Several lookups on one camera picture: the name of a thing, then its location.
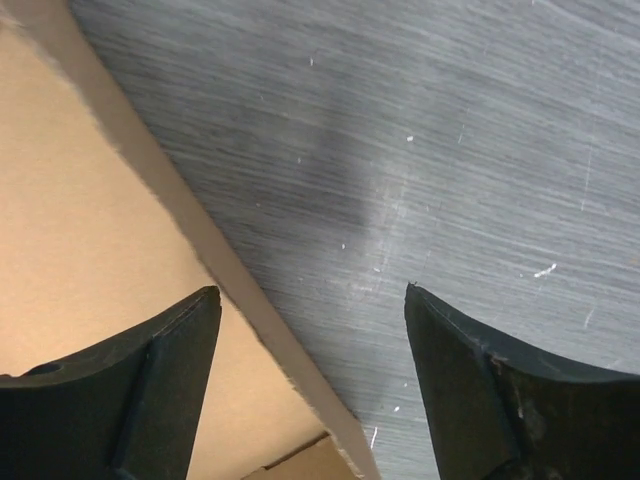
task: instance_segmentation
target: brown cardboard box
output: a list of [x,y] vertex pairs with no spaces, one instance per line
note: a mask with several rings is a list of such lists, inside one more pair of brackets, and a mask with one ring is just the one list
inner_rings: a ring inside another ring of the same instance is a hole
[[78,351],[217,284],[223,317],[189,478],[380,478],[358,422],[62,0],[0,0],[0,166],[0,372]]

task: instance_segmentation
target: brushed metal surface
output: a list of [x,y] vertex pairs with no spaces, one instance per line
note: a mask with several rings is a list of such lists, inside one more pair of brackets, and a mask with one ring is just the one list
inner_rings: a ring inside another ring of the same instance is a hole
[[407,281],[541,348],[640,372],[639,4],[72,6],[375,433],[384,478],[437,478]]

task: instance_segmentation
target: scratched surface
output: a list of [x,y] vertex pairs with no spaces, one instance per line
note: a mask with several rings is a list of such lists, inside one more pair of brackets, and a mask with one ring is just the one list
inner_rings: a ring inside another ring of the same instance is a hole
[[384,478],[437,478],[407,281],[640,372],[637,2],[72,3]]

